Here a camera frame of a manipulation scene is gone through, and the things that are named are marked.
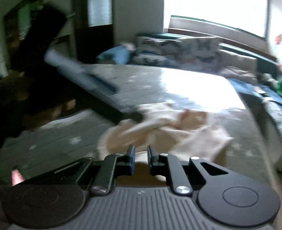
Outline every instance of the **cushion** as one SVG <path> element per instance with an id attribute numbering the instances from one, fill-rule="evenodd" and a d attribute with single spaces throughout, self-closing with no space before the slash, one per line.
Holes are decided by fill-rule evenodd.
<path id="1" fill-rule="evenodd" d="M 96 58 L 99 64 L 125 65 L 130 59 L 130 50 L 126 46 L 113 47 Z"/>
<path id="2" fill-rule="evenodd" d="M 235 78 L 253 85 L 258 83 L 257 77 L 254 73 L 241 70 L 238 67 L 223 67 L 217 72 L 217 75 L 225 78 Z"/>
<path id="3" fill-rule="evenodd" d="M 265 123 L 269 154 L 272 163 L 282 172 L 282 105 L 271 97 L 264 98 L 263 105 L 272 118 L 267 118 Z"/>
<path id="4" fill-rule="evenodd" d="M 134 56 L 131 61 L 138 65 L 178 68 L 178 62 L 175 60 L 151 53 L 141 53 Z"/>
<path id="5" fill-rule="evenodd" d="M 257 72 L 257 59 L 254 57 L 240 55 L 227 50 L 219 50 L 219 54 L 221 66 L 232 66 L 253 73 Z"/>
<path id="6" fill-rule="evenodd" d="M 152 53 L 158 55 L 178 55 L 180 40 L 156 39 L 150 37 L 137 38 L 137 54 Z"/>
<path id="7" fill-rule="evenodd" d="M 215 73 L 219 67 L 217 51 L 219 37 L 181 38 L 181 63 L 194 66 L 194 70 Z"/>
<path id="8" fill-rule="evenodd" d="M 274 79 L 279 79 L 279 71 L 276 65 L 276 62 L 265 58 L 259 54 L 253 53 L 251 51 L 244 50 L 239 47 L 231 46 L 228 44 L 220 44 L 221 49 L 229 50 L 231 52 L 235 52 L 244 56 L 255 57 L 257 59 L 257 71 L 260 73 L 269 73 L 272 75 Z"/>

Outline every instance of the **window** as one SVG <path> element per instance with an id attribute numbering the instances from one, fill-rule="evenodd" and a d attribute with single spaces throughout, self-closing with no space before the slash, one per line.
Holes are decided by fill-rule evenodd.
<path id="1" fill-rule="evenodd" d="M 247 31 L 265 37 L 268 0 L 169 0 L 168 13 Z"/>
<path id="2" fill-rule="evenodd" d="M 112 24 L 112 0 L 88 0 L 89 27 Z"/>

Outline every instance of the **blanket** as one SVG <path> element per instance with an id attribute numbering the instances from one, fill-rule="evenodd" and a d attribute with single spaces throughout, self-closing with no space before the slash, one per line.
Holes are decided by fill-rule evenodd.
<path id="1" fill-rule="evenodd" d="M 188 109 L 174 110 L 171 102 L 144 104 L 138 109 L 144 114 L 141 123 L 123 120 L 108 129 L 98 141 L 101 160 L 111 153 L 125 153 L 129 144 L 136 147 L 135 174 L 130 178 L 119 177 L 119 185 L 165 185 L 162 177 L 149 175 L 148 145 L 153 145 L 157 153 L 173 154 L 183 161 L 199 156 L 223 165 L 226 146 L 232 138 L 218 125 L 212 114 Z"/>

